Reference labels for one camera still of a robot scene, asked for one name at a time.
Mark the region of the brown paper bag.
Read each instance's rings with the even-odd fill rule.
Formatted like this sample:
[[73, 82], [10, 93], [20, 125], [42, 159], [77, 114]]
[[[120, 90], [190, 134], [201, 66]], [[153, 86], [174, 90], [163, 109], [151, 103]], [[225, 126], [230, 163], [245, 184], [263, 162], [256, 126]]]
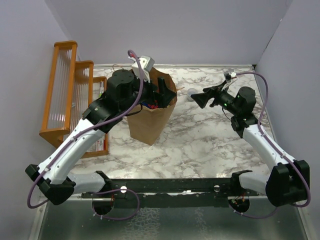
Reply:
[[133, 110], [128, 113], [127, 122], [130, 136], [135, 140], [151, 146], [159, 138], [173, 113], [178, 100], [178, 90], [172, 77], [168, 73], [161, 72], [153, 67], [149, 73], [149, 76], [150, 83], [144, 82], [143, 84], [154, 84], [158, 88], [158, 78], [164, 78], [165, 86], [172, 91], [172, 101], [167, 107], [149, 109], [141, 105], [141, 95], [137, 106], [135, 106]]

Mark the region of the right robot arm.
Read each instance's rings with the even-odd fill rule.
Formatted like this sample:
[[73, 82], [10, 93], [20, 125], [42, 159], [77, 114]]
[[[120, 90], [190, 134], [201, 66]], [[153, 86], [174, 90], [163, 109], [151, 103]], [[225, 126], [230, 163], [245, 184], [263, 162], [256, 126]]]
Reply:
[[224, 84], [204, 88], [202, 93], [190, 96], [200, 108], [204, 108], [210, 99], [210, 107], [220, 106], [232, 114], [232, 129], [249, 143], [259, 154], [270, 170], [269, 176], [255, 174], [250, 170], [232, 174], [229, 189], [240, 196], [247, 190], [267, 196], [275, 206], [294, 204], [310, 200], [310, 167], [305, 160], [296, 160], [287, 154], [270, 138], [253, 114], [256, 105], [256, 92], [241, 87], [232, 96]]

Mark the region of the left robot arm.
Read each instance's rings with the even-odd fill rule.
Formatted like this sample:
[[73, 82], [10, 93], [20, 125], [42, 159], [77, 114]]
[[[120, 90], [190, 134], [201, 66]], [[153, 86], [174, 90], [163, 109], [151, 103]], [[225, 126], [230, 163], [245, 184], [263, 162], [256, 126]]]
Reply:
[[26, 168], [33, 186], [38, 186], [48, 202], [60, 205], [74, 194], [95, 193], [103, 198], [110, 193], [111, 181], [102, 171], [91, 174], [70, 171], [135, 106], [150, 103], [164, 107], [177, 96], [169, 74], [152, 68], [149, 76], [150, 82], [145, 82], [132, 70], [114, 71], [106, 81], [106, 91], [84, 111], [67, 139], [45, 161]]

